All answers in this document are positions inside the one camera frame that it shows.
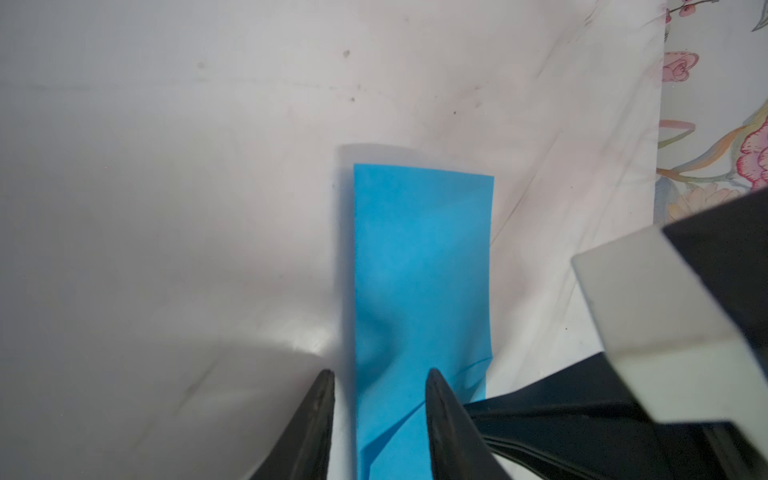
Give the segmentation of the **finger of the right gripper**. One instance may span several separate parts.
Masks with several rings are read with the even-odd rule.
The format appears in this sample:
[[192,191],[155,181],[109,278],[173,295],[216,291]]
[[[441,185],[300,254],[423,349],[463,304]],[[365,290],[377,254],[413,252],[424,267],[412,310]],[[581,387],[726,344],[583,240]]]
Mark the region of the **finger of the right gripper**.
[[544,479],[717,479],[702,430],[656,423],[598,353],[466,405],[488,447]]

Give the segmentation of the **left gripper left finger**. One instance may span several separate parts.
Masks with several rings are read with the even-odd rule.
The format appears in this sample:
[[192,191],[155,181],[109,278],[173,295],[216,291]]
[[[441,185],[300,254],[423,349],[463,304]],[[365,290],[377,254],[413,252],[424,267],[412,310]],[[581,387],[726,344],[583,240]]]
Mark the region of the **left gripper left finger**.
[[251,480],[326,480],[332,444],[335,374],[322,370]]

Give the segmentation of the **blue square paper sheet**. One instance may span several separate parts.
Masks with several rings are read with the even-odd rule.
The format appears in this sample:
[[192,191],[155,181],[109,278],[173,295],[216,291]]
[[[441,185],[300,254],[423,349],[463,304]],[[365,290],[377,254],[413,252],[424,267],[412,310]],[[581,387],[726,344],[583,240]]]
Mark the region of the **blue square paper sheet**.
[[354,168],[356,453],[361,479],[431,477],[425,385],[481,400],[492,354],[494,180]]

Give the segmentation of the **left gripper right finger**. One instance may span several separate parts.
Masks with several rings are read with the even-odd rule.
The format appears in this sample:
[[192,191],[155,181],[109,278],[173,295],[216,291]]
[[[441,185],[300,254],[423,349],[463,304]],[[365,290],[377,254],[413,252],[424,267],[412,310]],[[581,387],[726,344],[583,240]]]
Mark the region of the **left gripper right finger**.
[[425,385],[426,425],[435,480],[509,480],[441,372]]

